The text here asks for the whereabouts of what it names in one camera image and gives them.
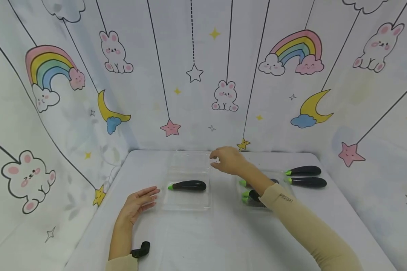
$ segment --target beige sleeve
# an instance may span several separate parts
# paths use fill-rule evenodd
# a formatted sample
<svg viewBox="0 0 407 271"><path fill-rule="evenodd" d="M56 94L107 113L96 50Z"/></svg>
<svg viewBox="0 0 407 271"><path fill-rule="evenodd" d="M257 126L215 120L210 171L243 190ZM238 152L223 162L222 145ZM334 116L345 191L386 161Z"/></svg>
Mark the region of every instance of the beige sleeve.
<svg viewBox="0 0 407 271"><path fill-rule="evenodd" d="M109 260L106 271L137 271L137 259L129 254L125 257Z"/></svg>
<svg viewBox="0 0 407 271"><path fill-rule="evenodd" d="M267 188L260 199L309 251L322 271L363 270L350 246L279 184Z"/></svg>

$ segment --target crescent moon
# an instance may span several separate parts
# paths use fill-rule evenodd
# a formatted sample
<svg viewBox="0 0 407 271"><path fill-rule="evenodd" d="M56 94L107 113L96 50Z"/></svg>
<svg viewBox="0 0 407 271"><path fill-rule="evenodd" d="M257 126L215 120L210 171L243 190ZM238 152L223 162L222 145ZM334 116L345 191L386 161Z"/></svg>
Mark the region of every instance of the crescent moon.
<svg viewBox="0 0 407 271"><path fill-rule="evenodd" d="M109 117L117 117L123 122L128 122L131 118L131 115L119 114L107 108L106 103L104 102L104 90L98 93L98 108L105 121L107 121Z"/></svg>
<svg viewBox="0 0 407 271"><path fill-rule="evenodd" d="M318 92L309 98L307 98L306 101L304 101L303 105L300 108L300 114L306 114L317 120L317 123L325 122L326 120L329 119L333 115L321 115L318 114L317 112L317 104L320 102L321 98L329 92L330 89L327 89L325 91Z"/></svg>

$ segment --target rainbow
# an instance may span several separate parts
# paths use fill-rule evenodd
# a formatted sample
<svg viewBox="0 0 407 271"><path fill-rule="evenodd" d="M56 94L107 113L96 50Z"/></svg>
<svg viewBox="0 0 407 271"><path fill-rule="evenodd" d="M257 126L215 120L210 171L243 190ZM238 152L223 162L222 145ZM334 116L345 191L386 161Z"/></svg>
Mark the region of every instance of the rainbow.
<svg viewBox="0 0 407 271"><path fill-rule="evenodd" d="M57 74L63 74L70 81L69 71L76 68L70 56L56 46L41 45L26 53L26 68L31 85L51 90L51 80Z"/></svg>
<svg viewBox="0 0 407 271"><path fill-rule="evenodd" d="M285 63L295 56L300 57L300 63L308 55L314 55L315 60L321 59L321 40L318 35L310 30L295 32L279 41L270 54L276 54L279 62Z"/></svg>

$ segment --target cartoon bunny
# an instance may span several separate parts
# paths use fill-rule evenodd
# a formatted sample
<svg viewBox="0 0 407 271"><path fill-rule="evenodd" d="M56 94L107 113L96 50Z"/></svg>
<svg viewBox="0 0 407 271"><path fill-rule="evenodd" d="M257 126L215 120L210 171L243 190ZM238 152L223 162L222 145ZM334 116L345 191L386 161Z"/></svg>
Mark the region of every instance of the cartoon bunny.
<svg viewBox="0 0 407 271"><path fill-rule="evenodd" d="M355 60L353 68L368 68L371 71L381 72L386 65L384 58L392 52L403 29L403 23L395 28L392 28L391 23L381 25L377 33L367 41L363 55Z"/></svg>
<svg viewBox="0 0 407 271"><path fill-rule="evenodd" d="M24 214L35 211L56 180L56 172L47 172L45 163L33 157L31 151L21 152L19 162L4 165L2 175L9 180L9 193L18 199L26 199Z"/></svg>
<svg viewBox="0 0 407 271"><path fill-rule="evenodd" d="M233 103L237 99L234 82L226 83L221 80L219 87L214 92L214 97L217 100L217 102L212 105L214 110L230 110L234 112L238 110L238 105Z"/></svg>
<svg viewBox="0 0 407 271"><path fill-rule="evenodd" d="M104 63L109 72L130 73L133 71L133 65L125 61L125 49L119 42L118 34L115 31L99 33L101 38L101 48L108 61Z"/></svg>

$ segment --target backdrop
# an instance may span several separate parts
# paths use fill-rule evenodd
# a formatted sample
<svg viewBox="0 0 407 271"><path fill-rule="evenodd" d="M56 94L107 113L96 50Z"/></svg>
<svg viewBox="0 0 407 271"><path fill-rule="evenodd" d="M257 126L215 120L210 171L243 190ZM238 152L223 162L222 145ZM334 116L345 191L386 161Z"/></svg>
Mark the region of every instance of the backdrop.
<svg viewBox="0 0 407 271"><path fill-rule="evenodd" d="M223 145L317 155L407 270L407 0L0 0L0 270L62 270L129 151Z"/></svg>

